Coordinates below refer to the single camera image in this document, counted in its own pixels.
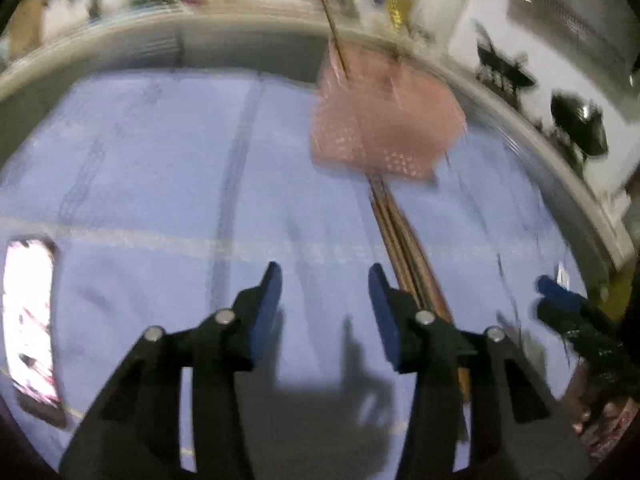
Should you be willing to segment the person's right hand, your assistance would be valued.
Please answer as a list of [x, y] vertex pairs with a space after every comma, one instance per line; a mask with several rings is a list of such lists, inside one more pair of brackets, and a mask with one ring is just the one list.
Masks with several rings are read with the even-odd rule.
[[612, 393], [597, 381], [586, 361], [576, 366], [561, 403], [570, 415], [574, 433], [596, 465], [611, 455], [639, 413], [634, 398]]

